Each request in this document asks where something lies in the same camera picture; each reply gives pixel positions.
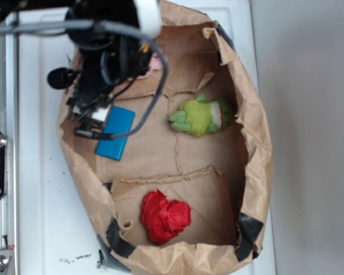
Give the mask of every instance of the stain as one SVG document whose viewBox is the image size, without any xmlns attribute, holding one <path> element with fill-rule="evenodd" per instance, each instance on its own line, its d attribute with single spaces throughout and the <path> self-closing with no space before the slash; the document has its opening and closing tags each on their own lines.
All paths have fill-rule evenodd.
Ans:
<svg viewBox="0 0 344 275">
<path fill-rule="evenodd" d="M 67 58 L 68 58 L 68 63 L 70 64 L 71 63 L 71 59 L 70 59 L 68 54 L 67 54 Z"/>
<path fill-rule="evenodd" d="M 80 260 L 80 259 L 83 259 L 83 258 L 88 258 L 91 255 L 92 254 L 80 255 L 80 256 L 76 257 L 76 259 L 74 259 L 74 260 L 69 260 L 69 259 L 66 259 L 66 258 L 61 258 L 60 262 L 64 262 L 66 264 L 71 264 L 72 262 L 75 262 L 76 260 Z"/>
<path fill-rule="evenodd" d="M 66 262 L 67 264 L 70 264 L 68 259 L 60 259 L 60 262 Z"/>
<path fill-rule="evenodd" d="M 76 257 L 76 259 L 79 260 L 79 259 L 82 259 L 82 258 L 88 258 L 88 257 L 90 257 L 91 255 L 92 255 L 92 254 L 78 256 L 78 257 Z"/>
</svg>

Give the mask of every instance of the crumpled paper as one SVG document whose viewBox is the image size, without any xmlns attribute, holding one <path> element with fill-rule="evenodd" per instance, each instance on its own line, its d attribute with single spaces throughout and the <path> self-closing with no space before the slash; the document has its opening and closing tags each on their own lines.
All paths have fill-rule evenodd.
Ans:
<svg viewBox="0 0 344 275">
<path fill-rule="evenodd" d="M 191 224 L 191 208 L 186 202 L 168 201 L 157 189 L 144 197 L 140 220 L 148 228 L 149 239 L 163 245 Z"/>
</svg>

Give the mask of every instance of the black tape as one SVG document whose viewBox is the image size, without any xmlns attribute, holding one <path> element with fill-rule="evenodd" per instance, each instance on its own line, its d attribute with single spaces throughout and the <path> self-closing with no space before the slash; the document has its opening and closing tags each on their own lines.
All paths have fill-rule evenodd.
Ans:
<svg viewBox="0 0 344 275">
<path fill-rule="evenodd" d="M 256 259 L 259 255 L 260 255 L 260 254 L 259 254 L 258 252 L 254 251 L 254 252 L 252 253 L 252 259 L 253 259 L 253 260 Z"/>
<path fill-rule="evenodd" d="M 98 235 L 97 239 L 99 241 L 99 244 L 101 245 L 101 250 L 99 250 L 99 256 L 100 256 L 99 266 L 104 265 L 108 268 L 116 269 L 125 273 L 131 273 L 131 270 L 129 268 L 121 264 L 114 256 L 110 254 L 111 251 L 102 241 L 101 236 Z"/>
<path fill-rule="evenodd" d="M 134 252 L 135 246 L 121 238 L 117 220 L 112 219 L 106 232 L 111 250 L 124 258 L 128 258 Z"/>
<path fill-rule="evenodd" d="M 228 45 L 233 49 L 234 49 L 234 44 L 233 44 L 233 40 L 229 37 L 229 35 L 225 32 L 225 30 L 223 29 L 223 27 L 219 24 L 217 26 L 217 31 L 218 34 L 224 38 L 224 40 L 228 43 Z"/>
<path fill-rule="evenodd" d="M 263 227 L 264 224 L 262 222 L 250 217 L 249 215 L 241 213 L 239 220 L 241 244 L 236 252 L 236 256 L 239 261 L 243 261 L 251 254 Z"/>
</svg>

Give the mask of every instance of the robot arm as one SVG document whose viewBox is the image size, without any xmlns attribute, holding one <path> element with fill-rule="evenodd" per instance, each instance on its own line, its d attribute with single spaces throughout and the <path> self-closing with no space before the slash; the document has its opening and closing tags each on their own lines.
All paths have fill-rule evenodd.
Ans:
<svg viewBox="0 0 344 275">
<path fill-rule="evenodd" d="M 91 139 L 115 139 L 135 133 L 156 103 L 167 76 L 166 61 L 153 41 L 161 29 L 157 0 L 4 0 L 0 1 L 0 22 L 13 11 L 64 6 L 69 7 L 65 23 L 93 22 L 92 27 L 84 29 L 64 27 L 84 57 L 82 69 L 58 68 L 48 75 L 53 88 L 64 89 L 71 86 L 80 74 L 74 93 L 67 102 L 69 119 L 81 123 L 74 134 Z M 32 33 L 40 34 L 34 31 L 35 28 L 32 27 Z M 20 25 L 14 24 L 6 33 L 21 33 L 20 30 Z M 114 88 L 131 78 L 129 87 L 138 76 L 144 75 L 153 52 L 162 61 L 163 77 L 139 125 L 118 135 L 94 131 L 104 122 L 96 114 L 109 109 L 117 96 L 126 91 L 114 94 Z"/>
</svg>

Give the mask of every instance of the white surface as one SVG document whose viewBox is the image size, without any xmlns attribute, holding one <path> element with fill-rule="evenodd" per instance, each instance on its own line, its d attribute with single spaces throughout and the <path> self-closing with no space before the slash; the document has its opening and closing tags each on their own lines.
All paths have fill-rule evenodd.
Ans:
<svg viewBox="0 0 344 275">
<path fill-rule="evenodd" d="M 196 1 L 195 8 L 214 18 L 229 35 L 256 77 L 252 32 L 247 1 Z M 22 21 L 63 18 L 64 10 L 22 14 Z M 52 90 L 46 76 L 68 65 L 74 47 L 67 37 L 20 38 L 19 61 L 19 217 L 21 274 L 98 274 L 99 244 L 87 213 L 76 193 L 56 135 L 61 91 Z M 264 251 L 252 265 L 235 274 L 275 275 L 271 220 L 268 218 Z M 112 274 L 123 274 L 109 270 Z"/>
<path fill-rule="evenodd" d="M 277 273 L 344 274 L 344 1 L 251 2 Z"/>
</svg>

